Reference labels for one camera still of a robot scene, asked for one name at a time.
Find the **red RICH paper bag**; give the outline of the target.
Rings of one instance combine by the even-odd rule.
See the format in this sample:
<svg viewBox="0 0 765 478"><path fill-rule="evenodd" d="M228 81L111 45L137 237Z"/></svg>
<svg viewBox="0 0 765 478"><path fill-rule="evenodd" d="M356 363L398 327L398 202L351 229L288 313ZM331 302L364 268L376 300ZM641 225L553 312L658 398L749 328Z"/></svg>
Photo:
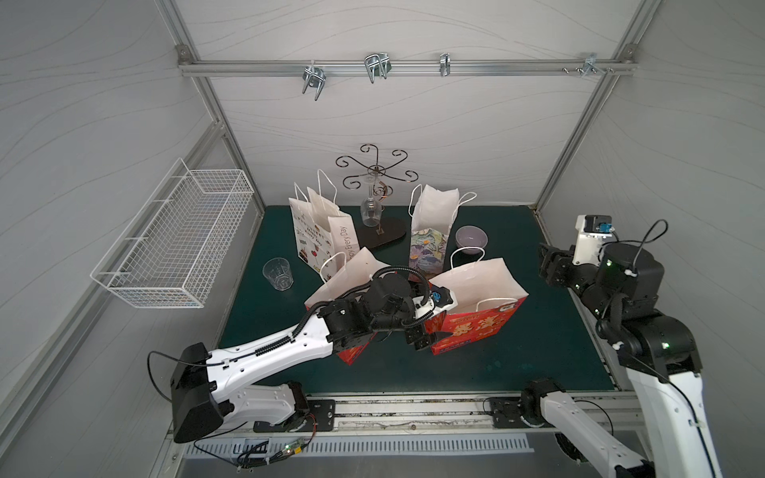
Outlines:
<svg viewBox="0 0 765 478"><path fill-rule="evenodd" d="M426 332L435 338L430 347L434 356L496 335L528 297L502 258L486 260L478 246L464 250L480 256L461 266L452 264L430 280L450 290L456 304L426 322Z"/></svg>

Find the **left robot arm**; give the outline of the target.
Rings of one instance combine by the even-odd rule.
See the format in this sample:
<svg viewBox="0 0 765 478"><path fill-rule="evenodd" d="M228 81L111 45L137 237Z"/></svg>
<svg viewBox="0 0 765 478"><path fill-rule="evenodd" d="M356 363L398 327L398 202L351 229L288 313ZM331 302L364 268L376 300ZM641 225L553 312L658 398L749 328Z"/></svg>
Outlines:
<svg viewBox="0 0 765 478"><path fill-rule="evenodd" d="M364 346L378 333L402 332L409 345L430 348L439 336L426 332L426 322L456 304L448 288L416 270L388 266L338 298L317 302L292 328L228 349L191 345L171 376L173 440L203 439L239 419L291 431L310 412L302 386L261 386L261 380Z"/></svg>

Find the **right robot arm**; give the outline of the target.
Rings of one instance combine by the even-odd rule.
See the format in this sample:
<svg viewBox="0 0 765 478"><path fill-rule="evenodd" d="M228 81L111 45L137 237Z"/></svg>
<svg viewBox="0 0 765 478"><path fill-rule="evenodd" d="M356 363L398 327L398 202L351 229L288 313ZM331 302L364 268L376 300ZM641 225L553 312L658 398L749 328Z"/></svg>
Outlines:
<svg viewBox="0 0 765 478"><path fill-rule="evenodd" d="M623 445L563 388L535 380L518 406L530 427L549 424L603 477L719 477L722 470L703 406L702 364L692 332L657 310L663 265L627 242L597 246L588 263L568 250L540 247L540 275L572 290L596 318L596 333L617 353L632 383L651 457Z"/></svg>

